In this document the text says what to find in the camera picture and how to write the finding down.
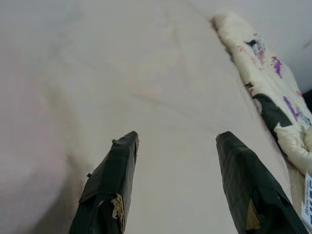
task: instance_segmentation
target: mattress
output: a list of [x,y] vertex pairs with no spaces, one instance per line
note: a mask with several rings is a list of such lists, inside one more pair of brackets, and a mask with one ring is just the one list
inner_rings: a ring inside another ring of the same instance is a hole
[[[37,86],[45,104],[41,111],[53,116],[63,144],[55,161],[65,166],[32,160],[20,172],[34,170],[31,176],[45,178],[49,169],[52,176],[33,184],[28,173],[20,173],[18,183],[1,182],[12,188],[2,191],[3,233],[66,233],[86,174],[102,161],[112,139],[132,130],[141,142],[127,234],[235,233],[215,146],[225,131],[258,155],[291,200],[278,146],[215,30],[189,4],[31,3],[1,8],[0,45]],[[10,165],[5,175],[15,168]],[[23,193],[20,183],[33,185],[36,201],[27,193],[16,199]]]

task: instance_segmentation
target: dark green object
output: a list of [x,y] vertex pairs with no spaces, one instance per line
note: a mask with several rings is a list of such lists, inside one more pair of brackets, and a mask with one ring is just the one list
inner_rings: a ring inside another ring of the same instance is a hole
[[239,234],[308,234],[282,187],[231,132],[217,136],[226,195]]
[[108,155],[88,175],[70,234],[124,233],[139,139],[130,132],[112,142]]

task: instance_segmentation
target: white fabric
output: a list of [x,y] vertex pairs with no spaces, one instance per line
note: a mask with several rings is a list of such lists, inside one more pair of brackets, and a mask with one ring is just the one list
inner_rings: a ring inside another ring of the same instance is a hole
[[[50,189],[57,199],[45,200],[44,182],[36,182],[32,195],[40,203],[28,203],[29,194],[0,200],[1,207],[16,199],[24,204],[1,209],[8,214],[1,233],[67,233],[79,196],[71,187],[102,161],[113,138],[131,130],[139,133],[140,147],[127,234],[236,232],[215,146],[224,131],[255,151],[291,199],[277,145],[214,29],[188,4],[23,0],[0,10],[0,36],[8,38],[2,45],[38,82],[71,156],[65,161],[71,176],[56,176]],[[46,166],[58,175],[57,165]],[[20,178],[25,186],[28,179]],[[30,216],[30,207],[46,215]]]
[[[243,83],[253,85],[249,89],[251,96],[265,94],[270,97],[293,124],[285,128],[277,125],[274,129],[281,149],[301,173],[312,170],[312,152],[304,144],[305,130],[311,124],[312,114],[290,69],[270,51],[263,38],[236,14],[218,14],[214,16],[214,22],[221,40],[233,54]],[[251,48],[246,44],[255,38],[259,41],[256,47]],[[259,46],[265,47],[263,54]]]

